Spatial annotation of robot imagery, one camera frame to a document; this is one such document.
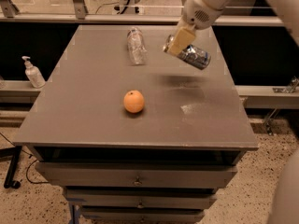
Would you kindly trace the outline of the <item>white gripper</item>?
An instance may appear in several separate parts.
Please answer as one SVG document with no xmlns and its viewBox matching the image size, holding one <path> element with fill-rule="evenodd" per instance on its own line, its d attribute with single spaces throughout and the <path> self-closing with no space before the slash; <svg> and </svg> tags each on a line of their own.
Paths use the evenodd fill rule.
<svg viewBox="0 0 299 224">
<path fill-rule="evenodd" d="M 178 56 L 196 38 L 195 29 L 210 27 L 231 0 L 186 0 L 177 30 L 165 42 L 165 52 Z"/>
</svg>

